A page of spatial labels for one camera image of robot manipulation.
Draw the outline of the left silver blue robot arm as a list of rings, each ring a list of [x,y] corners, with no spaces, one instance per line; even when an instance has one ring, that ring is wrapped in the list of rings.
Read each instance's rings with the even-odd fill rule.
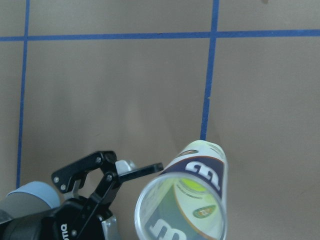
[[[118,160],[115,152],[96,151],[51,175],[52,185],[33,181],[0,202],[3,240],[118,240],[117,218],[110,211],[124,182],[163,169]]]

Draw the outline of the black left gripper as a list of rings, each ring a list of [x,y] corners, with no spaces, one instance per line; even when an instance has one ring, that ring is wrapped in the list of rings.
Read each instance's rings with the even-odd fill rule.
[[[62,206],[51,208],[29,193],[14,192],[4,199],[4,238],[6,240],[116,240],[117,220],[109,204],[92,195],[79,200],[79,190],[87,175],[101,170],[103,182],[118,186],[136,178],[158,173],[163,164],[138,168],[131,160],[117,160],[114,151],[96,151],[76,160],[51,175],[54,186],[63,194]]]

